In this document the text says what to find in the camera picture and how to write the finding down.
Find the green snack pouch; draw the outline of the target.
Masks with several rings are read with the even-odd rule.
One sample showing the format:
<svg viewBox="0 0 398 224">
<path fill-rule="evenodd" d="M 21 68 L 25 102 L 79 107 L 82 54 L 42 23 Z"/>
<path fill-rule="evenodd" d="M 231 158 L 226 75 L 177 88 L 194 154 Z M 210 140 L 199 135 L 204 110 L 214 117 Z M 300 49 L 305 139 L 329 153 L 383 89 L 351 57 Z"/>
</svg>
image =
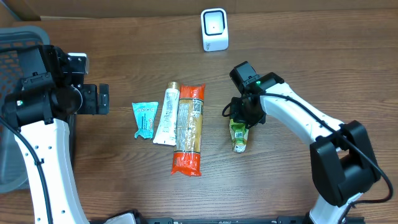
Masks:
<svg viewBox="0 0 398 224">
<path fill-rule="evenodd" d="M 246 150 L 249 130 L 244 123 L 236 123 L 232 119 L 229 121 L 229 132 L 231 135 L 232 151 L 243 153 Z"/>
</svg>

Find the teal snack packet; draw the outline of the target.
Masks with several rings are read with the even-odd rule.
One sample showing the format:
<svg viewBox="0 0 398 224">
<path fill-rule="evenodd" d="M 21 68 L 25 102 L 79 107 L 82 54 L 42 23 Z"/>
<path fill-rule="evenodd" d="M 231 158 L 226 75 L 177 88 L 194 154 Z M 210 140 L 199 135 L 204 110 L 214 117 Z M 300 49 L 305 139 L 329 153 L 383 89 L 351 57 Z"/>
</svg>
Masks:
<svg viewBox="0 0 398 224">
<path fill-rule="evenodd" d="M 140 102 L 132 103 L 132 109 L 138 130 L 134 134 L 137 139 L 139 136 L 143 139 L 152 139 L 154 135 L 154 122 L 159 103 Z"/>
</svg>

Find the orange spaghetti packet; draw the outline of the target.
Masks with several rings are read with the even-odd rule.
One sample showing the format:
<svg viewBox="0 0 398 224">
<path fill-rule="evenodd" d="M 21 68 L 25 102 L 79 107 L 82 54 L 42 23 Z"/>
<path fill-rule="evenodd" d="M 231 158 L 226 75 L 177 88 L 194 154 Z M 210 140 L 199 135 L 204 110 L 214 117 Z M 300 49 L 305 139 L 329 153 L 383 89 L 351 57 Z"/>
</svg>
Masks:
<svg viewBox="0 0 398 224">
<path fill-rule="evenodd" d="M 178 101 L 176 145 L 171 173 L 201 176 L 201 137 L 205 84 L 182 85 Z"/>
</svg>

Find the white tube gold cap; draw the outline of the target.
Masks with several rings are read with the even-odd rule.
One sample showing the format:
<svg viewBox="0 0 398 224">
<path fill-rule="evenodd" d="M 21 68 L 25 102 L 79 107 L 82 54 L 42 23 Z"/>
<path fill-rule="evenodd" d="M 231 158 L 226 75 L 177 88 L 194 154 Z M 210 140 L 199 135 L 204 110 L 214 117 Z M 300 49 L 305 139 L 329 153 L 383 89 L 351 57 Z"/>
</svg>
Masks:
<svg viewBox="0 0 398 224">
<path fill-rule="evenodd" d="M 180 84 L 177 82 L 168 82 L 164 95 L 159 125 L 153 140 L 154 144 L 164 144 L 169 146 L 176 145 L 176 125 L 179 96 Z"/>
</svg>

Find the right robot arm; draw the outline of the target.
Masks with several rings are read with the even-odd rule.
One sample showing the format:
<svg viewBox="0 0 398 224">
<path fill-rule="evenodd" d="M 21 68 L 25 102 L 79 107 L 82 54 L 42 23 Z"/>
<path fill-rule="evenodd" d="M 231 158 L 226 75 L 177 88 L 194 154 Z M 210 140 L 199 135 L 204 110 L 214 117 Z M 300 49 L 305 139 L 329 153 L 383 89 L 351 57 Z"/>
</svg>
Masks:
<svg viewBox="0 0 398 224">
<path fill-rule="evenodd" d="M 249 129 L 272 116 L 310 148 L 312 180 L 319 196 L 299 222 L 348 223 L 348 208 L 381 178 L 365 127 L 322 113 L 280 76 L 260 76 L 248 62 L 235 66 L 229 75 L 241 94 L 226 107 L 230 119 Z"/>
</svg>

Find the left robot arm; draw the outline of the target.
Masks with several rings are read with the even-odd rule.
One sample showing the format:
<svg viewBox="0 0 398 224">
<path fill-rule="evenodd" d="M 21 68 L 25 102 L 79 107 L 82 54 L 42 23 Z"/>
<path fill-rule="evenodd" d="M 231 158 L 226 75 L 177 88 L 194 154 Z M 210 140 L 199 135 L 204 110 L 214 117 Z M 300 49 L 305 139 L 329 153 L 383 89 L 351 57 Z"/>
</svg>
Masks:
<svg viewBox="0 0 398 224">
<path fill-rule="evenodd" d="M 19 145 L 36 223 L 90 223 L 80 203 L 70 159 L 71 115 L 109 112 L 109 86 L 85 84 L 85 53 L 53 45 L 13 47 L 24 73 L 8 94 L 1 123 Z"/>
</svg>

